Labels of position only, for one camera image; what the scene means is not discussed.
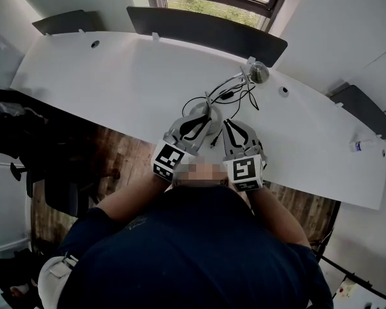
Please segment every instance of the navy blue shirt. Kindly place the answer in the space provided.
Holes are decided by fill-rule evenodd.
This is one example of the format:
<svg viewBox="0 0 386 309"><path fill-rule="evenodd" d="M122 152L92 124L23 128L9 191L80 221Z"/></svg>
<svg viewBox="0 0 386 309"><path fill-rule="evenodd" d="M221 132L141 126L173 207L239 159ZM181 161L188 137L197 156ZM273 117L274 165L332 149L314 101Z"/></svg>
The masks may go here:
<svg viewBox="0 0 386 309"><path fill-rule="evenodd" d="M229 188L178 187L127 226L91 209L59 308L332 308L310 248L271 235Z"/></svg>

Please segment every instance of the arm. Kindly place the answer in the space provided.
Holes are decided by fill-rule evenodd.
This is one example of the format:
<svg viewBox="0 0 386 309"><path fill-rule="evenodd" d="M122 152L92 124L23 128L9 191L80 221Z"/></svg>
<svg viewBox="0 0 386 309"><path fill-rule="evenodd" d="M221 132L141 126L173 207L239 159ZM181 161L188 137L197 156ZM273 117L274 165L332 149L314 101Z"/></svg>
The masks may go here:
<svg viewBox="0 0 386 309"><path fill-rule="evenodd" d="M112 220L129 223L150 204L155 197L165 192L169 183L148 173L143 178L104 198L97 207Z"/></svg>
<svg viewBox="0 0 386 309"><path fill-rule="evenodd" d="M247 196L256 218L276 238L284 243L304 245L310 248L308 238L299 222L268 188L248 191Z"/></svg>

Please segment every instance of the sleeve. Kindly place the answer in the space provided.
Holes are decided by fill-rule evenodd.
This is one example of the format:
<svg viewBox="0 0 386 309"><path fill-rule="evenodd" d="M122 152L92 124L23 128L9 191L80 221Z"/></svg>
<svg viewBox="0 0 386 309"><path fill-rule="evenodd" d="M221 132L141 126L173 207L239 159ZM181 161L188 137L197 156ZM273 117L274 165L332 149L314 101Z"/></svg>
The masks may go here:
<svg viewBox="0 0 386 309"><path fill-rule="evenodd" d="M313 304L310 308L333 309L332 294L313 251L302 245L288 244L288 246L299 255L306 270L309 281L309 299Z"/></svg>
<svg viewBox="0 0 386 309"><path fill-rule="evenodd" d="M103 210L92 208L73 224L53 257L64 256L68 252L80 259L95 243L124 227L122 223L113 221Z"/></svg>

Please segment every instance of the water bottle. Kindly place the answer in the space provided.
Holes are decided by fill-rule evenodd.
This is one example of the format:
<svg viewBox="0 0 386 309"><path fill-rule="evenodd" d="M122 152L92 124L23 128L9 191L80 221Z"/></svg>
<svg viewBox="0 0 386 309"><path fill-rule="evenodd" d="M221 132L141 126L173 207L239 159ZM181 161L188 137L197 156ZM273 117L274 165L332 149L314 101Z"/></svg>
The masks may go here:
<svg viewBox="0 0 386 309"><path fill-rule="evenodd" d="M352 142L349 144L350 151L352 152L366 151L374 146L376 146L375 140L363 140L363 141Z"/></svg>

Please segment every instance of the white desk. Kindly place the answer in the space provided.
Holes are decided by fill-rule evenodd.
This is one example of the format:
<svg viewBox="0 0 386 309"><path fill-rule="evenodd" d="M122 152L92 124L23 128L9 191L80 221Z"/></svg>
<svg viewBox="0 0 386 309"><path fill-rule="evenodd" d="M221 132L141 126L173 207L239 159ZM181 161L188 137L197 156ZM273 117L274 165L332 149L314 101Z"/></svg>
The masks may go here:
<svg viewBox="0 0 386 309"><path fill-rule="evenodd" d="M95 40L100 44L92 49ZM169 39L154 41L135 33L67 33L39 38L20 65L12 88L155 144L181 116L188 99L239 73L245 62L220 51ZM288 88L288 98L279 96L280 86ZM274 70L253 93L260 111L246 97L235 118L259 135L269 158L266 180L379 208L386 142L380 140L368 151L349 152L354 134L364 139L374 133L327 97ZM219 107L225 118L237 109L236 104ZM205 141L200 153L221 161L222 136L210 149L212 139Z"/></svg>

